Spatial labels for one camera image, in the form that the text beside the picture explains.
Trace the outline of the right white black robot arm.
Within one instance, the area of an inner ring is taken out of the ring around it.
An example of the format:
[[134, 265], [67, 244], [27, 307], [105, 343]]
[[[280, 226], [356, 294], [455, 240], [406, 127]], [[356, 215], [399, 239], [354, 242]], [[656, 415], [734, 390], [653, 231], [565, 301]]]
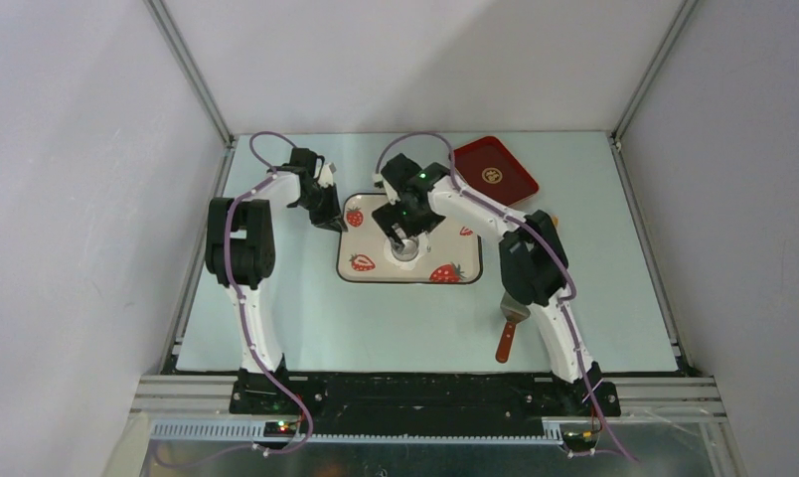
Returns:
[[542, 210], [528, 214], [512, 209], [471, 188], [445, 166], [422, 168], [402, 154], [390, 159], [374, 182], [388, 202], [372, 216], [391, 243], [429, 234], [451, 219], [498, 249], [504, 290], [529, 310], [552, 373], [564, 381], [556, 389], [559, 408], [570, 415], [591, 408], [596, 392], [583, 376], [593, 360], [571, 316], [576, 290], [552, 217]]

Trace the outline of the white dough piece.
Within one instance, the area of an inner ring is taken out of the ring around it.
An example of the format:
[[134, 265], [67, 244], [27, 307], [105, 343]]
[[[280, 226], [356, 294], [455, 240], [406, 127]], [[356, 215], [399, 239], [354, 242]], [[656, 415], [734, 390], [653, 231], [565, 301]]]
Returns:
[[413, 270], [430, 251], [429, 234], [402, 238], [400, 241], [387, 238], [384, 242], [385, 259], [401, 270]]

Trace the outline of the red lacquer tray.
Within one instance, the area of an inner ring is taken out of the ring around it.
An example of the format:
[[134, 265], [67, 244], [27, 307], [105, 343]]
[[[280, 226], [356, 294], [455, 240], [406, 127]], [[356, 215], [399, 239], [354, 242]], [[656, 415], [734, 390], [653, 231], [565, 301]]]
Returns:
[[492, 200], [513, 206], [536, 195], [537, 180], [495, 136], [484, 136], [454, 151], [459, 176]]

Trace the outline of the strawberry print tray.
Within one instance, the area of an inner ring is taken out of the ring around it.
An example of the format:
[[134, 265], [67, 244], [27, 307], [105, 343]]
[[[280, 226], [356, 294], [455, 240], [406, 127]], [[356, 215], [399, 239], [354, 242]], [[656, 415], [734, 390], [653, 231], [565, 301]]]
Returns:
[[469, 284], [483, 273], [481, 240], [469, 228], [447, 219], [429, 234], [431, 251], [413, 270], [401, 270], [384, 256], [387, 237], [372, 218], [386, 204], [382, 194], [356, 194], [344, 204], [348, 229], [341, 233], [337, 271], [349, 282]]

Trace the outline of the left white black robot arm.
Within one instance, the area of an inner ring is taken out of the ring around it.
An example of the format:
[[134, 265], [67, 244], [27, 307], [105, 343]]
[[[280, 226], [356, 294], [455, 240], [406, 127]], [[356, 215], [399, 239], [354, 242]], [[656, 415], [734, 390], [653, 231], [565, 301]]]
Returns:
[[284, 364], [267, 283], [276, 263], [273, 213], [300, 208], [313, 227], [346, 231], [334, 173], [324, 156], [294, 148], [287, 163], [268, 170], [248, 191], [209, 203], [205, 266], [239, 320], [244, 372], [273, 375]]

